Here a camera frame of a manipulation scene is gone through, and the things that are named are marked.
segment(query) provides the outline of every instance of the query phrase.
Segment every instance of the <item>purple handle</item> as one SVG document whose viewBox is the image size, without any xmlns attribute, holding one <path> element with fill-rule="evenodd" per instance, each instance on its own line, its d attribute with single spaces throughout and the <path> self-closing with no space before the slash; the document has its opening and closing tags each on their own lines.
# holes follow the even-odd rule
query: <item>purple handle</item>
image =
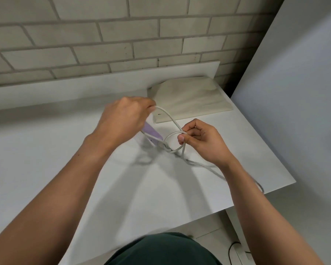
<svg viewBox="0 0 331 265">
<path fill-rule="evenodd" d="M 159 138 L 161 140 L 163 140 L 162 136 L 156 131 L 154 130 L 153 127 L 151 127 L 147 122 L 145 122 L 145 126 L 144 128 L 142 129 L 142 131 L 144 131 L 145 133 L 151 135 L 151 136 L 154 136 L 156 138 Z M 158 144 L 158 141 L 153 139 L 153 138 L 150 138 L 150 137 L 147 137 L 154 145 L 157 145 Z"/>
</svg>

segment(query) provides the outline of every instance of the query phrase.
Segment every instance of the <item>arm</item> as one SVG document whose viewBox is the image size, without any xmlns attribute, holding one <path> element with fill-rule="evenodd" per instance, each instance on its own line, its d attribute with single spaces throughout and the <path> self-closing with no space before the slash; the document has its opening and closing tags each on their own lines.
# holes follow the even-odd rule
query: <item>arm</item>
<svg viewBox="0 0 331 265">
<path fill-rule="evenodd" d="M 313 249 L 270 204 L 229 151 L 218 131 L 194 119 L 178 141 L 191 145 L 224 174 L 245 238 L 257 265 L 322 265 Z"/>
<path fill-rule="evenodd" d="M 112 152 L 139 132 L 155 102 L 122 98 L 108 105 L 96 129 L 0 234 L 0 265 L 53 265 L 65 254 L 98 175 Z"/>
</svg>

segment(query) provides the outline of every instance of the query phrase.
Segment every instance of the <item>dark green shirt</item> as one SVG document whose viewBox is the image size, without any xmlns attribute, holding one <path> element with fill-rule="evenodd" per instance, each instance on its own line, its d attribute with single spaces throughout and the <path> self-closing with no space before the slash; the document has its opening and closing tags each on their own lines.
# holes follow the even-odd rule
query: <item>dark green shirt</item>
<svg viewBox="0 0 331 265">
<path fill-rule="evenodd" d="M 178 232 L 147 235 L 119 249 L 105 265 L 221 265 L 198 242 Z"/>
</svg>

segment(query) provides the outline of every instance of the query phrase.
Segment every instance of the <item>white table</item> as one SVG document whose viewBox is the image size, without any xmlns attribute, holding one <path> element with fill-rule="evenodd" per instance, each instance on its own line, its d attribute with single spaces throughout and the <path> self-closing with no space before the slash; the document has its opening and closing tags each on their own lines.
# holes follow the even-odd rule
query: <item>white table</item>
<svg viewBox="0 0 331 265">
<path fill-rule="evenodd" d="M 295 180 L 233 105 L 199 116 L 215 126 L 265 192 Z M 0 111 L 0 231 L 58 173 L 97 124 L 104 104 L 124 93 Z M 146 96 L 146 90 L 128 95 Z M 179 120 L 182 126 L 190 119 Z M 163 137 L 172 122 L 150 123 Z M 170 146 L 177 145 L 176 136 Z M 186 155 L 203 161 L 191 148 Z M 61 264 L 94 258 L 138 236 L 165 231 L 233 206 L 227 183 L 151 146 L 141 134 L 120 146 L 101 171 Z"/>
</svg>

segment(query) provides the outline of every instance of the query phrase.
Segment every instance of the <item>hand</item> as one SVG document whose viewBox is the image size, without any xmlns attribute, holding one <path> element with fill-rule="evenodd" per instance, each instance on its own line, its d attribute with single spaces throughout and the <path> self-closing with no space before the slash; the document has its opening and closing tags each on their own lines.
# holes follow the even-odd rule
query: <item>hand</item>
<svg viewBox="0 0 331 265">
<path fill-rule="evenodd" d="M 216 166 L 228 166 L 234 155 L 229 151 L 217 129 L 203 121 L 194 119 L 183 127 L 186 134 L 178 135 L 179 144 L 189 144 L 203 159 Z"/>
<path fill-rule="evenodd" d="M 114 150 L 136 135 L 146 118 L 155 110 L 154 100 L 142 97 L 123 97 L 104 109 L 96 129 L 90 135 L 95 144 Z"/>
</svg>

